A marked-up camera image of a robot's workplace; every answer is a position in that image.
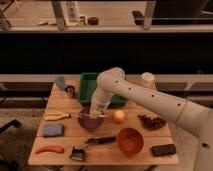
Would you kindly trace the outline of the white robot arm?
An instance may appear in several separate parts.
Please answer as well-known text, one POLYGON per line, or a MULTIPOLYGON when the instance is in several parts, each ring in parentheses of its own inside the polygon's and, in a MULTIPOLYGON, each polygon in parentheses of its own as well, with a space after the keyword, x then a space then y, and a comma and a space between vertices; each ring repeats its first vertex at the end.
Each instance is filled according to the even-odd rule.
POLYGON ((125 72, 119 67, 101 72, 96 83, 91 99, 91 118, 97 118, 108 108, 113 95, 132 100, 197 137, 199 143, 193 171, 213 171, 213 109, 132 84, 125 80, 125 72))

